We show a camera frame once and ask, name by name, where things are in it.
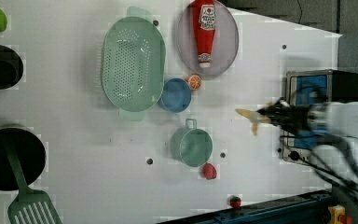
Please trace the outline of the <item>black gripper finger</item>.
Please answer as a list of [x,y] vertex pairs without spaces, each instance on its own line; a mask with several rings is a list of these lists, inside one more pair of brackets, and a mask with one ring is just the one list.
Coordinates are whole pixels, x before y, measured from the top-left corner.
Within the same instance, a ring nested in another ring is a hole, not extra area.
[[284,126],[284,122],[282,122],[280,119],[271,119],[269,123],[275,127],[283,127]]
[[264,107],[257,110],[257,113],[263,116],[272,116],[282,112],[285,109],[289,108],[289,104],[285,101],[284,98],[278,99],[275,103],[267,103]]

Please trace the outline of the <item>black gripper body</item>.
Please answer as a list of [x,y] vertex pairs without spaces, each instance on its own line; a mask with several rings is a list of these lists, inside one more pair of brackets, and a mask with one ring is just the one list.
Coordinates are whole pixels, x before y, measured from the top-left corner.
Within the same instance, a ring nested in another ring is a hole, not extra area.
[[291,134],[298,135],[300,131],[309,131],[309,105],[291,105],[282,110],[281,128]]

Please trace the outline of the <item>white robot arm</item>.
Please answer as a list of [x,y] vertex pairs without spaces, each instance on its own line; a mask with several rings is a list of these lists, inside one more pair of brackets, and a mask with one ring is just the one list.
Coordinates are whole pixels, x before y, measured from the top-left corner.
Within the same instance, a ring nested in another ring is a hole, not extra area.
[[302,131],[318,135],[317,146],[336,148],[358,177],[358,102],[290,105],[281,99],[253,112],[251,121],[279,126],[293,135]]

